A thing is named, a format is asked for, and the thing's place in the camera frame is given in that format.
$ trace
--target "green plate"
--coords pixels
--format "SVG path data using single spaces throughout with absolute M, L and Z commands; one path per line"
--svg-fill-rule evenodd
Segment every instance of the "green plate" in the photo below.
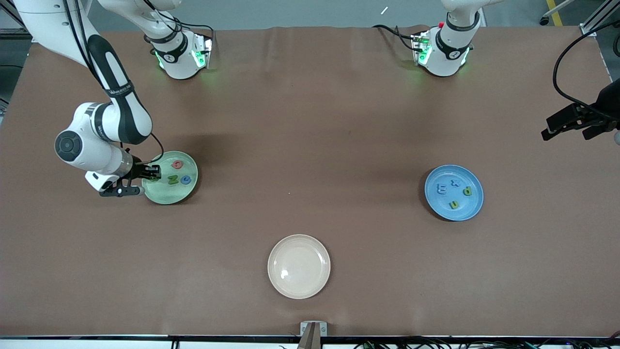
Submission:
M 175 161 L 182 161 L 183 167 L 179 169 L 172 167 Z M 169 205 L 185 199 L 192 193 L 198 181 L 198 166 L 191 156 L 173 150 L 165 152 L 161 159 L 151 164 L 161 167 L 161 179 L 155 182 L 142 179 L 144 194 L 149 200 L 157 204 Z M 189 184 L 181 182 L 184 176 L 190 177 Z

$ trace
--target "wires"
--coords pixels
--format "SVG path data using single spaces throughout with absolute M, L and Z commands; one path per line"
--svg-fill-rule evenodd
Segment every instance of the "wires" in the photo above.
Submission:
M 390 27 L 388 27 L 386 25 L 382 25 L 382 24 L 374 25 L 373 28 L 385 29 L 388 32 L 398 36 L 398 38 L 401 40 L 402 44 L 405 45 L 405 47 L 407 47 L 409 50 L 416 51 L 416 52 L 422 52 L 421 48 L 415 48 L 415 47 L 411 47 L 411 46 L 407 45 L 407 43 L 405 42 L 404 39 L 411 40 L 411 35 L 417 35 L 419 33 L 425 32 L 426 30 L 423 30 L 421 32 L 412 33 L 410 35 L 404 35 L 404 34 L 401 34 L 401 32 L 398 30 L 398 25 L 396 26 L 395 29 L 392 29 L 392 28 L 390 28 Z
M 69 3 L 67 2 L 67 0 L 63 0 L 63 4 L 64 4 L 64 13 L 67 15 L 67 21 L 69 22 L 69 26 L 71 27 L 71 33 L 73 34 L 73 39 L 75 39 L 77 48 L 80 52 L 80 55 L 82 56 L 82 59 L 84 60 L 84 64 L 86 65 L 88 70 L 91 71 L 91 74 L 95 77 L 97 82 L 103 88 L 104 86 L 101 83 L 101 80 L 99 79 L 99 75 L 97 75 L 94 65 L 92 64 L 91 51 L 88 49 L 88 43 L 86 41 L 86 33 L 84 32 L 84 23 L 82 22 L 82 14 L 79 9 L 78 0 L 74 0 L 73 4 L 77 12 L 77 16 L 78 16 L 77 20 L 80 23 L 81 36 L 84 41 L 84 46 L 82 46 L 82 43 L 80 42 L 80 39 L 78 37 L 78 32 L 76 31 L 75 25 L 73 23 L 73 18 L 71 16 L 71 10 L 69 9 Z
M 180 26 L 180 28 L 181 28 L 181 29 L 178 29 L 178 30 L 177 30 L 177 28 L 176 28 L 176 27 L 175 27 L 175 28 L 172 28 L 171 26 L 169 26 L 169 25 L 168 25 L 168 23 L 166 23 L 166 21 L 164 21 L 164 19 L 163 19 L 162 17 L 166 17 L 166 18 L 168 18 L 168 17 L 167 17 L 167 16 L 164 16 L 163 14 L 161 14 L 161 12 L 159 12 L 159 10 L 157 10 L 157 8 L 155 8 L 155 5 L 153 5 L 153 3 L 151 2 L 151 0 L 143 0 L 143 1 L 144 1 L 144 3 L 145 3 L 148 7 L 150 7 L 150 8 L 151 8 L 151 10 L 153 10 L 155 13 L 157 13 L 157 15 L 159 16 L 159 19 L 161 19 L 161 21 L 162 21 L 162 22 L 166 25 L 166 27 L 168 27 L 168 29 L 172 30 L 172 32 L 173 32 L 173 33 L 178 33 L 178 32 L 180 32 L 180 31 L 181 31 L 181 29 L 182 29 L 182 27 L 181 27 L 181 26 Z
M 172 345 L 170 349 L 179 349 L 181 346 L 181 341 L 177 337 L 172 337 Z
M 385 30 L 387 30 L 388 32 L 390 32 L 390 33 L 392 33 L 392 34 L 394 34 L 394 35 L 399 35 L 399 36 L 400 36 L 400 37 L 402 37 L 403 39 L 411 39 L 411 36 L 410 36 L 410 35 L 403 35 L 403 34 L 400 34 L 400 33 L 399 33 L 399 32 L 397 32 L 396 30 L 394 30 L 394 29 L 392 29 L 392 28 L 390 28 L 390 27 L 388 27 L 388 26 L 386 26 L 386 25 L 377 24 L 377 25 L 373 25 L 373 28 L 381 28 L 381 29 L 385 29 Z M 426 31 L 426 30 L 423 30 L 423 31 L 421 31 L 421 32 L 416 32 L 416 33 L 413 33 L 413 34 L 411 34 L 411 35 L 417 35 L 417 34 L 419 34 L 419 33 L 425 32 L 425 31 Z
M 587 32 L 587 33 L 583 34 L 582 36 L 580 36 L 579 38 L 577 38 L 575 41 L 573 41 L 572 43 L 570 43 L 570 45 L 569 45 L 566 49 L 564 49 L 564 51 L 563 51 L 563 52 L 560 54 L 560 56 L 557 58 L 556 65 L 553 67 L 553 87 L 554 87 L 554 88 L 556 89 L 556 91 L 560 94 L 560 96 L 562 96 L 562 97 L 564 97 L 564 98 L 568 99 L 569 101 L 572 101 L 572 102 L 574 102 L 574 103 L 577 103 L 577 104 L 581 105 L 582 107 L 584 107 L 584 108 L 586 108 L 586 109 L 589 109 L 590 111 L 592 111 L 592 112 L 594 112 L 594 113 L 596 113 L 596 114 L 599 114 L 599 115 L 603 116 L 605 119 L 620 121 L 620 119 L 618 119 L 618 118 L 611 117 L 611 116 L 609 116 L 609 115 L 607 115 L 607 114 L 605 114 L 605 113 L 603 113 L 603 112 L 600 112 L 599 110 L 597 110 L 597 109 L 595 109 L 595 108 L 591 107 L 591 105 L 589 105 L 589 104 L 587 104 L 587 103 L 585 103 L 585 102 L 582 102 L 582 101 L 578 100 L 577 98 L 574 98 L 573 96 L 569 96 L 569 95 L 568 95 L 567 93 L 565 93 L 562 89 L 560 89 L 560 86 L 558 86 L 558 84 L 557 84 L 557 69 L 560 67 L 560 62 L 562 61 L 562 59 L 564 58 L 564 56 L 566 56 L 566 53 L 568 53 L 568 51 L 569 51 L 571 48 L 573 48 L 576 44 L 578 44 L 578 43 L 579 43 L 579 41 L 581 41 L 581 40 L 583 40 L 583 39 L 587 38 L 590 34 L 592 34 L 592 33 L 594 33 L 594 32 L 597 32 L 597 31 L 599 31 L 599 30 L 601 30 L 601 29 L 605 29 L 605 28 L 607 28 L 607 27 L 609 27 L 609 26 L 612 26 L 612 25 L 615 25 L 615 24 L 620 24 L 620 20 L 619 20 L 619 21 L 616 21 L 616 22 L 607 23 L 607 24 L 604 24 L 604 25 L 601 25 L 601 26 L 599 26 L 599 27 L 597 27 L 597 28 L 592 29 L 591 31 L 589 31 L 589 32 Z
M 164 156 L 164 146 L 162 145 L 162 143 L 159 141 L 159 139 L 157 138 L 157 136 L 155 136 L 152 132 L 151 132 L 151 135 L 150 135 L 150 136 L 152 136 L 153 138 L 155 138 L 155 141 L 157 141 L 157 144 L 159 144 L 159 149 L 161 149 L 161 153 L 159 154 L 159 156 L 158 156 L 157 158 L 155 158 L 155 159 L 153 159 L 153 160 L 151 160 L 151 161 L 142 161 L 142 162 L 139 162 L 139 163 L 138 163 L 138 165 L 147 165 L 147 164 L 153 163 L 153 162 L 158 161 L 159 159 L 161 159 L 161 158 L 162 158 L 162 156 Z
M 177 24 L 177 25 L 178 25 L 181 29 L 189 29 L 190 27 L 202 27 L 202 28 L 208 28 L 209 30 L 211 30 L 211 34 L 212 34 L 212 35 L 215 35 L 215 30 L 213 30 L 213 28 L 211 28 L 211 26 L 210 26 L 210 25 L 206 25 L 206 24 L 188 24 L 188 23 L 181 22 L 178 18 L 176 18 L 176 17 L 174 17 L 174 16 L 172 16 L 172 18 L 170 18 L 170 17 L 166 16 L 165 14 L 163 14 L 163 13 L 159 12 L 159 10 L 157 10 L 157 8 L 155 8 L 155 5 L 153 5 L 153 4 L 151 3 L 151 0 L 143 0 L 143 1 L 144 1 L 144 3 L 145 3 L 148 7 L 150 7 L 150 8 L 151 8 L 154 12 L 156 12 L 156 13 L 157 13 L 157 15 L 158 15 L 160 18 L 161 18 L 161 17 L 163 17 L 163 18 L 166 18 L 166 19 L 168 19 L 168 20 L 173 21 L 173 22 L 174 22 L 175 24 Z M 166 23 L 163 19 L 162 19 L 162 22 L 163 22 L 163 23 L 164 23 L 164 24 L 165 24 L 168 28 L 170 28 L 173 32 L 180 32 L 180 29 L 179 29 L 179 30 L 173 29 L 173 28 L 172 28 L 171 26 L 169 26 L 169 25 L 168 25 L 168 23 Z
M 379 337 L 356 338 L 351 344 L 354 349 L 529 349 L 541 348 L 543 345 L 571 345 L 571 349 L 612 349 L 620 340 L 614 336 L 599 338 L 454 338 L 454 337 Z
M 14 8 L 15 10 L 17 10 L 17 9 L 15 8 L 15 5 L 13 5 L 13 3 L 11 3 L 10 1 L 9 1 L 9 5 L 13 6 L 13 8 Z M 13 15 L 13 12 L 11 12 L 8 8 L 6 8 L 6 6 L 5 6 L 5 5 L 3 5 L 1 2 L 0 2 L 0 7 L 1 7 L 1 8 L 3 8 L 3 9 L 5 10 L 5 12 L 6 12 L 7 14 L 9 14 L 9 16 L 10 16 L 11 18 L 13 18 L 13 20 L 14 20 L 14 21 L 16 21 L 17 23 L 19 23 L 19 24 L 20 24 L 23 28 L 26 28 L 26 25 L 24 24 L 24 22 L 23 22 L 23 21 L 22 21 L 19 17 L 17 17 L 17 16 L 15 16 L 15 15 Z
M 421 48 L 411 47 L 407 45 L 407 43 L 405 42 L 405 39 L 402 38 L 401 32 L 398 31 L 398 25 L 396 26 L 396 35 L 398 35 L 398 38 L 401 40 L 402 44 L 405 45 L 405 47 L 407 47 L 409 50 L 416 51 L 416 52 L 422 52 Z
M 612 50 L 614 50 L 614 54 L 620 57 L 620 50 L 618 50 L 618 41 L 620 41 L 620 34 L 616 35 L 616 38 L 614 39 L 614 45 L 612 47 Z

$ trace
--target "blue plate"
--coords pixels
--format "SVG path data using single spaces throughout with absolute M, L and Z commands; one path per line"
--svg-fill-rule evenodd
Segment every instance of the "blue plate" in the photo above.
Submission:
M 435 168 L 427 177 L 424 194 L 433 211 L 456 221 L 474 217 L 484 202 L 484 192 L 478 178 L 457 165 Z

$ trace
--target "black cable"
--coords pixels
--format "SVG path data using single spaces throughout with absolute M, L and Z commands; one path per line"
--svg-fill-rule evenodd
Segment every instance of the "black cable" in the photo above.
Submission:
M 180 346 L 181 346 L 180 340 L 176 337 L 172 337 L 172 345 L 170 346 L 170 349 L 179 349 Z
M 80 11 L 79 9 L 78 1 L 79 0 L 73 0 L 73 3 L 76 6 L 76 12 L 78 16 L 77 21 L 79 22 L 80 31 L 82 33 L 82 40 L 84 41 L 84 52 L 86 54 L 86 59 L 88 59 L 86 64 L 89 66 L 91 74 L 95 77 L 99 85 L 101 85 L 101 88 L 104 88 L 104 85 L 101 83 L 101 79 L 99 78 L 99 75 L 97 74 L 97 71 L 95 70 L 95 65 L 92 62 L 91 48 L 88 46 L 88 41 L 86 40 L 86 31 L 84 30 L 84 22 L 82 21 L 82 11 Z
M 548 341 L 552 340 L 552 338 L 547 338 L 544 342 L 540 343 L 539 345 L 536 345 L 537 348 L 542 347 L 543 345 L 547 344 Z
M 568 99 L 569 101 L 572 101 L 574 103 L 577 103 L 579 105 L 581 105 L 582 107 L 589 109 L 590 111 L 594 112 L 595 114 L 599 114 L 601 116 L 603 116 L 605 119 L 608 120 L 616 120 L 616 121 L 620 121 L 620 119 L 615 118 L 615 117 L 611 117 L 603 112 L 600 112 L 599 110 L 595 109 L 594 107 L 592 107 L 591 105 L 582 102 L 580 100 L 578 100 L 577 98 L 574 98 L 573 96 L 568 95 L 567 93 L 565 93 L 564 91 L 562 91 L 562 89 L 560 89 L 560 86 L 558 86 L 557 84 L 557 69 L 558 67 L 560 67 L 560 62 L 562 61 L 562 59 L 564 58 L 564 56 L 566 56 L 566 53 L 568 53 L 568 51 L 573 48 L 576 44 L 579 43 L 579 41 L 587 38 L 588 36 L 590 36 L 592 33 L 597 32 L 601 29 L 605 29 L 609 26 L 612 26 L 614 24 L 618 24 L 620 23 L 620 20 L 616 21 L 616 22 L 611 22 L 611 23 L 607 23 L 604 25 L 601 25 L 600 27 L 594 28 L 591 31 L 583 34 L 582 36 L 580 36 L 579 38 L 577 38 L 575 41 L 573 41 L 572 43 L 570 43 L 570 45 L 564 49 L 564 51 L 560 54 L 560 57 L 557 58 L 556 61 L 556 65 L 553 67 L 553 87 L 556 89 L 556 91 L 560 94 L 560 96 Z
M 147 164 L 150 164 L 150 163 L 154 163 L 155 161 L 158 161 L 159 159 L 161 159 L 161 158 L 162 158 L 162 156 L 164 156 L 164 152 L 165 152 L 165 151 L 164 151 L 164 146 L 163 146 L 163 145 L 162 145 L 162 143 L 159 141 L 159 139 L 157 138 L 157 136 L 155 136 L 152 132 L 151 132 L 151 136 L 152 136 L 153 138 L 155 138 L 155 141 L 157 141 L 157 144 L 159 144 L 159 148 L 161 149 L 161 153 L 159 154 L 159 156 L 158 156 L 157 158 L 155 158 L 155 159 L 153 159 L 153 160 L 151 160 L 151 161 L 142 161 L 142 162 L 139 162 L 139 163 L 138 163 L 138 165 L 147 165 Z
M 405 42 L 405 39 L 402 38 L 401 32 L 398 31 L 398 25 L 396 26 L 396 35 L 398 35 L 398 38 L 401 40 L 402 44 L 405 45 L 405 47 L 407 47 L 409 50 L 416 51 L 416 52 L 422 52 L 421 48 L 411 47 L 407 45 L 407 43 Z
M 151 8 L 151 10 L 153 10 L 154 12 L 156 12 L 156 13 L 157 13 L 160 17 L 165 17 L 165 18 L 168 18 L 168 19 L 170 19 L 170 20 L 174 20 L 174 19 L 171 19 L 171 18 L 169 18 L 169 17 L 165 16 L 165 15 L 164 15 L 164 14 L 162 14 L 161 12 L 159 12 L 159 10 L 158 10 L 157 8 L 155 8 L 155 5 L 153 5 L 153 3 L 151 2 L 151 0 L 143 0 L 143 1 L 144 1 L 144 3 L 145 3 L 148 7 L 150 7 L 150 8 Z M 172 28 L 172 27 L 171 27 L 171 26 L 169 26 L 169 25 L 168 25 L 168 23 L 166 23 L 163 19 L 162 19 L 162 22 L 166 25 L 166 27 L 168 27 L 168 29 L 172 30 L 172 32 L 173 32 L 173 33 L 178 33 L 178 32 L 180 32 L 180 31 L 181 31 L 181 29 L 182 29 L 182 27 L 181 27 L 181 29 L 177 30 L 177 29 L 176 29 L 176 26 L 175 26 L 175 28 Z
M 440 342 L 440 343 L 443 343 L 443 344 L 447 345 L 449 349 L 452 349 L 452 346 L 450 344 L 448 344 L 448 342 L 446 342 L 446 341 L 444 341 L 442 339 L 439 339 L 439 338 L 433 338 L 433 339 L 436 342 Z
M 612 47 L 612 49 L 614 50 L 614 54 L 620 57 L 620 50 L 618 50 L 618 41 L 620 41 L 620 34 L 616 35 L 616 38 L 614 39 L 614 46 Z
M 7 14 L 9 14 L 9 16 L 10 16 L 11 18 L 13 18 L 13 19 L 14 19 L 17 23 L 19 23 L 22 27 L 26 28 L 26 25 L 24 24 L 24 22 L 23 22 L 23 21 L 22 21 L 19 17 L 13 16 L 13 12 L 11 12 L 8 8 L 6 8 L 6 6 L 5 6 L 5 5 L 3 5 L 3 4 L 1 4 L 1 3 L 0 3 L 0 6 L 2 6 L 2 8 L 6 11 L 6 13 L 7 13 Z
M 215 30 L 213 30 L 213 28 L 210 25 L 206 25 L 206 24 L 189 24 L 189 23 L 185 23 L 182 22 L 181 20 L 179 20 L 176 17 L 168 17 L 165 14 L 161 14 L 161 16 L 163 16 L 164 18 L 168 18 L 169 20 L 174 20 L 175 22 L 179 23 L 181 26 L 186 26 L 186 27 L 196 27 L 196 28 L 208 28 L 211 31 L 212 35 L 215 35 Z
M 475 344 L 482 344 L 483 346 L 485 344 L 492 345 L 491 347 L 484 347 L 483 349 L 523 349 L 520 344 L 511 345 L 506 342 L 490 342 L 486 340 L 478 340 L 475 342 L 467 343 L 465 345 L 465 349 L 469 349 L 471 345 L 475 345 Z
M 390 33 L 392 33 L 392 34 L 394 34 L 394 35 L 398 35 L 398 36 L 402 37 L 403 39 L 411 39 L 411 36 L 407 36 L 407 35 L 404 35 L 404 34 L 400 34 L 400 33 L 396 32 L 394 29 L 392 29 L 392 28 L 390 28 L 390 27 L 388 27 L 388 26 L 386 26 L 386 25 L 377 24 L 377 25 L 373 25 L 373 28 L 381 28 L 381 29 L 385 29 L 385 30 L 387 30 L 388 32 L 390 32 Z M 425 32 L 425 31 L 426 31 L 426 30 L 423 30 L 423 31 L 421 31 L 421 32 L 415 32 L 415 33 L 412 33 L 411 35 L 418 35 L 418 34 L 423 33 L 423 32 Z
M 89 64 L 90 61 L 86 58 L 86 53 L 84 52 L 84 48 L 80 44 L 80 41 L 79 41 L 79 38 L 78 38 L 78 33 L 76 32 L 75 25 L 73 24 L 73 18 L 71 17 L 71 10 L 69 10 L 69 3 L 67 2 L 67 0 L 63 0 L 63 5 L 64 5 L 64 13 L 67 15 L 67 21 L 69 22 L 69 26 L 71 27 L 71 33 L 73 34 L 73 39 L 75 39 L 75 42 L 76 42 L 77 48 L 79 50 L 79 53 L 82 55 L 82 59 L 84 60 L 84 64 L 86 65 L 88 70 L 91 72 L 91 74 L 95 77 L 97 82 L 103 87 L 103 85 L 101 84 L 101 81 L 99 80 L 99 77 L 97 76 L 97 73 L 95 72 L 94 68 L 90 66 L 90 64 Z

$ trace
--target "green led light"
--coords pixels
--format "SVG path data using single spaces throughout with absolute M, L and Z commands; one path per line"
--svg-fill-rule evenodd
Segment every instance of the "green led light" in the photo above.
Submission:
M 161 58 L 159 58 L 159 54 L 157 53 L 157 51 L 155 51 L 155 57 L 157 57 L 157 61 L 159 62 L 159 67 L 162 69 L 165 69 L 164 64 L 162 63 Z
M 430 56 L 430 53 L 433 51 L 433 47 L 431 47 L 431 45 L 428 45 L 424 51 L 422 53 L 420 53 L 420 59 L 418 60 L 418 62 L 421 65 L 424 65 L 428 62 L 428 57 Z
M 469 48 L 465 50 L 465 53 L 463 53 L 463 60 L 461 60 L 461 65 L 465 64 L 465 60 L 467 59 L 468 53 L 469 53 Z
M 195 52 L 195 51 L 192 51 L 192 54 L 193 54 L 193 56 L 194 56 L 194 60 L 196 61 L 196 65 L 197 65 L 199 68 L 204 67 L 204 66 L 205 66 L 205 64 L 206 64 L 206 63 L 205 63 L 205 55 L 203 55 L 203 54 L 202 54 L 202 53 L 200 53 L 200 52 Z

